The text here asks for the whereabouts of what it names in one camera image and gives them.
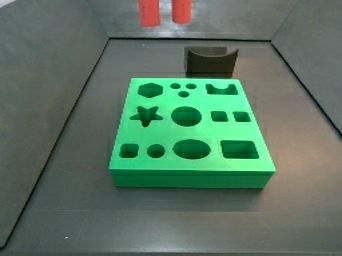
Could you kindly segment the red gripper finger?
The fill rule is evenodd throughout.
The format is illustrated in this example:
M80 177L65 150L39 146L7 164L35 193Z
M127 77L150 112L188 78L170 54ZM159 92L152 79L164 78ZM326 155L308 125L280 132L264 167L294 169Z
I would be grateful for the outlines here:
M191 21L192 0L172 0L172 21L186 24Z
M160 25L159 0L137 0L140 23L143 27Z

